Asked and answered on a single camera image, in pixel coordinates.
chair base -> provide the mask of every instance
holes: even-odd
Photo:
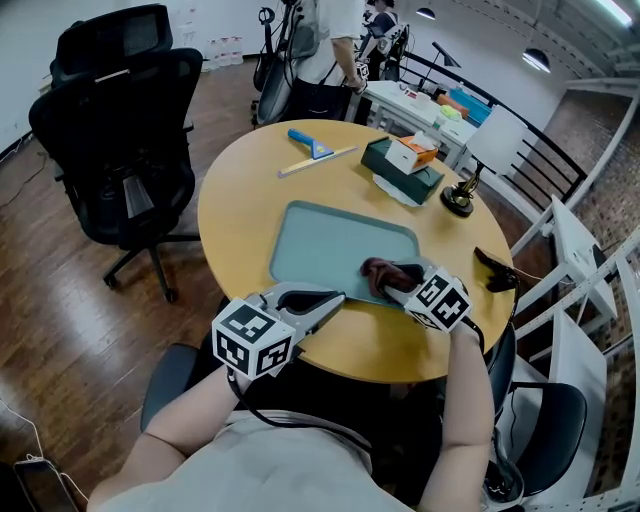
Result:
[[[116,273],[120,271],[127,263],[129,263],[133,258],[135,258],[142,251],[149,251],[149,255],[151,256],[151,262],[153,263],[153,269],[156,272],[156,276],[158,276],[158,281],[160,281],[160,287],[162,288],[162,293],[164,294],[164,298],[167,302],[175,302],[178,300],[178,293],[173,288],[169,288],[167,285],[167,280],[164,275],[164,271],[162,270],[162,264],[160,263],[160,256],[158,255],[158,245],[166,242],[199,242],[200,235],[196,234],[181,234],[181,235],[173,235],[168,234],[163,237],[155,240],[152,244],[146,245],[144,247],[139,247],[136,249],[132,249],[124,256],[122,256],[118,261],[114,263],[114,265],[109,269],[109,271],[102,278],[104,283],[111,289],[114,289],[118,285],[118,281],[116,280]]]

ceiling lamp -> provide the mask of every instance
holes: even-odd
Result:
[[[428,7],[420,7],[420,9],[416,11],[416,14],[419,14],[420,16],[423,16],[424,18],[427,18],[430,20],[436,19],[435,13]]]
[[[538,50],[537,48],[527,48],[522,54],[522,58],[527,64],[536,68],[538,71],[551,73],[549,58],[542,50]]]
[[[613,0],[596,0],[602,7],[604,7],[613,17],[622,23],[625,27],[633,25],[633,20],[626,12],[624,12],[618,4]]]

lamp base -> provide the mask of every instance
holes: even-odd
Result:
[[[459,217],[468,217],[473,212],[473,204],[467,197],[460,197],[456,195],[454,187],[446,187],[440,194],[442,203]]]

brick wall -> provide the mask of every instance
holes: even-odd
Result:
[[[567,91],[545,133],[589,172],[609,144],[630,99],[584,91]],[[549,190],[544,180],[536,181]],[[574,213],[595,235],[607,256],[640,224],[640,115],[634,118],[604,173]],[[637,253],[630,258],[640,270]],[[631,332],[619,281],[613,283],[619,319],[601,329],[594,341],[600,349]],[[608,368],[607,407],[592,491],[619,485],[631,441],[635,408],[635,357],[631,350],[615,356]]]

tissue box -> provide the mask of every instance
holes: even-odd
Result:
[[[385,158],[405,174],[411,174],[424,169],[438,154],[438,149],[424,149],[412,144],[412,136],[397,139],[391,146]]]
[[[362,155],[362,165],[382,176],[416,203],[424,203],[438,189],[444,176],[431,168],[405,174],[385,158],[391,144],[389,137],[370,142]]]

